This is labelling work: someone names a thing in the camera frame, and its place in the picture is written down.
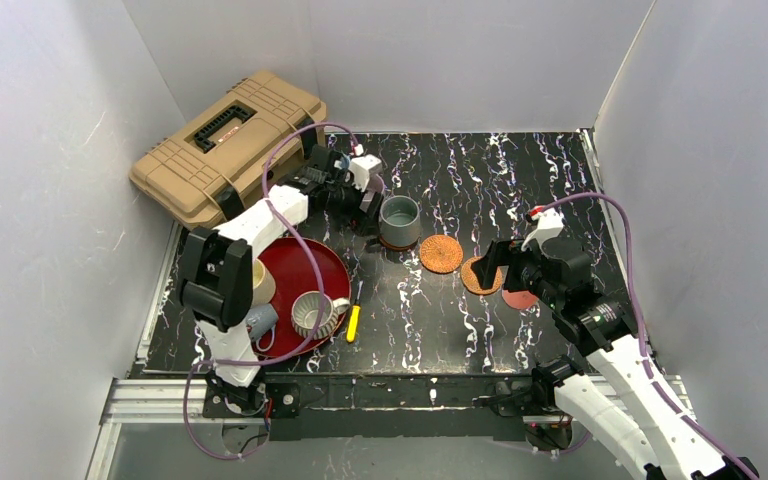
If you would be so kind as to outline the woven rattan coaster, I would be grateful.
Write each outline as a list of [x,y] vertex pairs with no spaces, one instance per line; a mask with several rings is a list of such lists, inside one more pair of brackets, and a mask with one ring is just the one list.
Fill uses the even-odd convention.
[[425,269],[436,274],[457,270],[463,262],[463,249],[459,242],[447,235],[427,237],[419,247],[420,262]]
[[466,260],[460,268],[461,281],[467,291],[475,295],[490,295],[498,291],[504,284],[504,275],[500,268],[496,270],[492,286],[483,288],[480,286],[477,275],[472,270],[472,265],[480,260],[479,256],[474,256]]

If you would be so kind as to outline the red apple coaster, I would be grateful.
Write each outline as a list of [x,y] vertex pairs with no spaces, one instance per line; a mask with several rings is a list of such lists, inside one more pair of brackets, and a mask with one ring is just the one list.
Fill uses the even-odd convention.
[[524,310],[535,306],[539,299],[528,291],[502,291],[502,299],[505,304],[515,310]]

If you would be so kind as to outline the dark grey mug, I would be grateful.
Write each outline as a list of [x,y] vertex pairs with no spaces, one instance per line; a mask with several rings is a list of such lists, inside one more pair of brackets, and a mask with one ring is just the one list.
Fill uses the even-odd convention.
[[421,234],[419,205],[413,199],[395,195],[382,202],[379,212],[379,238],[404,246],[418,241]]

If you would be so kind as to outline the cream yellow mug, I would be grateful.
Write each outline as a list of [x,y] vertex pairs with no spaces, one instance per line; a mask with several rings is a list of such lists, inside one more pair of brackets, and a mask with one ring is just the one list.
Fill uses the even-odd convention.
[[269,304],[276,292],[275,279],[260,259],[255,259],[252,265],[252,288],[253,307]]

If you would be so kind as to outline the ribbed beige mug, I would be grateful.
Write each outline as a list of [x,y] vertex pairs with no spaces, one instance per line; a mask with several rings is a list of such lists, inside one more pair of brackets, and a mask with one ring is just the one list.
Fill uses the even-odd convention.
[[345,297],[332,299],[317,291],[305,292],[292,305],[293,329],[303,338],[313,334],[314,340],[324,339],[335,331],[350,305],[350,300]]

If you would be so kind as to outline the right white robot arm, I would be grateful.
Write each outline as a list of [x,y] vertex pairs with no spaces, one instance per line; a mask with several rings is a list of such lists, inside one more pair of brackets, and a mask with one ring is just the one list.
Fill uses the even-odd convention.
[[567,356],[532,370],[536,397],[576,418],[637,479],[756,479],[691,417],[639,350],[629,303],[600,292],[592,260],[570,239],[494,242],[469,266],[481,288],[526,291],[548,306],[556,328],[618,396],[612,401]]

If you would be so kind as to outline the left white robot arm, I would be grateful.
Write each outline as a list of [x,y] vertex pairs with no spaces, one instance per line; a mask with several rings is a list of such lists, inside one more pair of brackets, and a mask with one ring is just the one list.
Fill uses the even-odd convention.
[[362,233],[375,230],[382,168],[381,159],[361,146],[346,156],[316,145],[303,166],[268,181],[263,198],[241,214],[216,228],[190,231],[179,263],[178,301],[193,314],[221,385],[246,389],[261,367],[254,335],[270,327],[254,319],[263,303],[255,293],[258,257],[312,212],[342,216]]

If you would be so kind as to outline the red round tray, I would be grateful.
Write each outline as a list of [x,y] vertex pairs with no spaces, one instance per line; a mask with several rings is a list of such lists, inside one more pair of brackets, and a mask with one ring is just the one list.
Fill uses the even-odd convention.
[[[350,278],[341,258],[320,242],[308,239],[306,244],[319,266],[326,295],[332,299],[350,298]],[[292,237],[274,241],[260,254],[259,259],[275,279],[276,292],[271,305],[278,313],[278,321],[272,348],[265,353],[255,350],[265,358],[277,358],[293,351],[303,342],[304,338],[292,326],[292,305],[303,293],[316,291],[318,283],[307,255]]]

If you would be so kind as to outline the tan plastic toolbox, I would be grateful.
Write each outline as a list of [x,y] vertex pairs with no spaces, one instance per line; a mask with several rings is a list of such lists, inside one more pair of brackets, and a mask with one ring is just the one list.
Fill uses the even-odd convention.
[[215,227],[261,198],[262,175],[274,184],[300,168],[312,148],[324,144],[323,127],[303,133],[277,156],[273,149],[326,117],[319,97],[261,70],[155,145],[132,166],[129,178],[187,229]]

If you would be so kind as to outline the small white grey mug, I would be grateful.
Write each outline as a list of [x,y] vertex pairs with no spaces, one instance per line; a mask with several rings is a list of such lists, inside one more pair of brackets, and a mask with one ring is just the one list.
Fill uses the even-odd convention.
[[267,303],[253,307],[245,318],[251,341],[258,352],[265,353],[275,342],[278,313]]

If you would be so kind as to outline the yellow handled screwdriver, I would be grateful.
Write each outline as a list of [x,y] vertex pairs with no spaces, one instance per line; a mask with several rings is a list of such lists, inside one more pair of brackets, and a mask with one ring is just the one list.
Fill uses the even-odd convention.
[[363,290],[364,281],[361,280],[358,283],[357,291],[353,297],[352,301],[352,307],[347,323],[347,333],[346,333],[346,341],[349,344],[352,344],[357,339],[357,331],[358,331],[358,325],[359,325],[359,318],[361,313],[361,305],[360,305],[360,297]]

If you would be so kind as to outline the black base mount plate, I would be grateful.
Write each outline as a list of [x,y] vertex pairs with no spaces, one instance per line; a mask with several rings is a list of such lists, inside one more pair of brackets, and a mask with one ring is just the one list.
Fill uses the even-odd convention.
[[290,384],[255,382],[246,388],[208,384],[202,415],[208,419],[294,418],[300,400],[299,389]]

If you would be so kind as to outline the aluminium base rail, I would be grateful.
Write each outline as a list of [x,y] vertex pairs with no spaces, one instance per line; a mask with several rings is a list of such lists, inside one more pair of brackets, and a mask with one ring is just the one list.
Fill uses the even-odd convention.
[[256,382],[300,391],[294,418],[208,419],[208,384],[196,377],[116,380],[102,414],[102,430],[88,478],[108,477],[125,424],[249,427],[261,438],[480,437],[519,442],[538,427],[567,427],[570,419],[534,402],[528,375],[268,373]]

